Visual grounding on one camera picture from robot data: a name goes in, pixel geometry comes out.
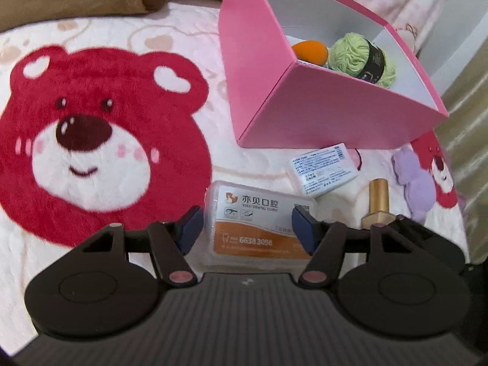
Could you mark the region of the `green yarn ball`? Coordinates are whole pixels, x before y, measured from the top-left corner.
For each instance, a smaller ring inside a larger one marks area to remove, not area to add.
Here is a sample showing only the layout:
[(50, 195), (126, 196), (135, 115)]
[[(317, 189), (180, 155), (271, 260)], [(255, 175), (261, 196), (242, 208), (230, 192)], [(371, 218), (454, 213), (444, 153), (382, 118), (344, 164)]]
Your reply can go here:
[(386, 53), (354, 32), (347, 33), (329, 49), (328, 67), (382, 88), (390, 88), (396, 79), (396, 67)]

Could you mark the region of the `gold cap perfume bottle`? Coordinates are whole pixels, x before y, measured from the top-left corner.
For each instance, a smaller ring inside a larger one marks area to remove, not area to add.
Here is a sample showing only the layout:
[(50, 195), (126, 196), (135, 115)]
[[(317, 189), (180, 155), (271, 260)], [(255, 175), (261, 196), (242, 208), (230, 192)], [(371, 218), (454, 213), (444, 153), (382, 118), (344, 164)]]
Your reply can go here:
[(369, 183), (369, 212), (361, 219), (361, 228), (369, 230), (374, 225), (388, 225), (395, 217), (389, 213), (389, 185), (384, 178)]

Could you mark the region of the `purple plush toy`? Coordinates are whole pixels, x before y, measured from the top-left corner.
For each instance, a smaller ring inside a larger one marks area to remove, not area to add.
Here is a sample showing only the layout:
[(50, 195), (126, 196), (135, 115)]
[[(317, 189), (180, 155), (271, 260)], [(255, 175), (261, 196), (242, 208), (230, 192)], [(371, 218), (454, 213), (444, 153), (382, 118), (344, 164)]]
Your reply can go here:
[(431, 174), (421, 167), (418, 155), (407, 146), (393, 154), (392, 164), (398, 184), (404, 187), (404, 199), (411, 219), (419, 224), (425, 223), (427, 214), (436, 202)]

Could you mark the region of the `orange makeup sponge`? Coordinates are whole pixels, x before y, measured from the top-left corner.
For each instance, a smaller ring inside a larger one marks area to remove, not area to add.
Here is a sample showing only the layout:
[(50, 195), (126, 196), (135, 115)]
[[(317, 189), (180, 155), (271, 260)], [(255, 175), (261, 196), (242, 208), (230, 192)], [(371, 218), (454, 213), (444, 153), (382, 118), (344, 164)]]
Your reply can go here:
[(297, 59), (324, 66), (328, 61), (328, 48), (320, 41), (301, 41), (292, 45)]

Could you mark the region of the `pink storage box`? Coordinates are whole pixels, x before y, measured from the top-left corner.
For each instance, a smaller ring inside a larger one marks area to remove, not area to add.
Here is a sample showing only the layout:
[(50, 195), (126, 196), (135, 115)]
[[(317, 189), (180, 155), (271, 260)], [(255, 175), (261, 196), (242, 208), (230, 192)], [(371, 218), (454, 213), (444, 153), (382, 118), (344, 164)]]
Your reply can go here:
[[(395, 149), (447, 110), (392, 26), (353, 0), (223, 0), (218, 19), (231, 121), (246, 148)], [(365, 36), (395, 64), (390, 88), (298, 60), (292, 43)]]

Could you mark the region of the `white tissue packet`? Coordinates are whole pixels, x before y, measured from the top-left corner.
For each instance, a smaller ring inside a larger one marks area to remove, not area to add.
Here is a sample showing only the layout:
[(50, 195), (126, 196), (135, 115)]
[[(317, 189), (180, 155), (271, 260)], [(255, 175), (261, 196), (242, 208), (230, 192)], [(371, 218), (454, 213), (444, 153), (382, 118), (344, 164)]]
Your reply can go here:
[(292, 158), (286, 172), (298, 194), (313, 198), (351, 182), (359, 173), (343, 143)]

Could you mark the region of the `bear print blanket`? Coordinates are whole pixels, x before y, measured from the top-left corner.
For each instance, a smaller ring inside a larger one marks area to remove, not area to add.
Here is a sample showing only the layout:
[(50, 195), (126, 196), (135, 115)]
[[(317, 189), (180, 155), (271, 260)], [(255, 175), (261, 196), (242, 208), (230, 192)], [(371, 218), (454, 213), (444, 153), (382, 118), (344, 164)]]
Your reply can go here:
[[(300, 288), (310, 255), (291, 270), (202, 263), (213, 182), (302, 196), (286, 168), (316, 150), (237, 143), (220, 10), (198, 18), (196, 7), (172, 4), (141, 31), (122, 18), (99, 18), (71, 45), (31, 43), (1, 75), (2, 361), (476, 364), (481, 353), (460, 331), (470, 289), (410, 240), (415, 289)], [(370, 181), (396, 180), (394, 149), (346, 148), (357, 177), (310, 197), (317, 209), (309, 214), (362, 229)], [(143, 230), (177, 221), (193, 206), (203, 211), (203, 228), (185, 260), (196, 284), (83, 277), (81, 245), (104, 227)]]

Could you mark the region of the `clear dental floss box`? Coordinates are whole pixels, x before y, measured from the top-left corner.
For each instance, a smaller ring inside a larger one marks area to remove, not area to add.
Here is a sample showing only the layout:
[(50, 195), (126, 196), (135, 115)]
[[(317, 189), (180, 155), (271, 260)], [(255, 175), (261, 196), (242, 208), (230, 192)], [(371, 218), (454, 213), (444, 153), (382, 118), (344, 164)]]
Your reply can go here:
[(205, 196), (199, 256), (207, 266), (261, 270), (295, 269), (309, 260), (292, 227), (302, 206), (315, 214), (310, 197), (215, 181)]

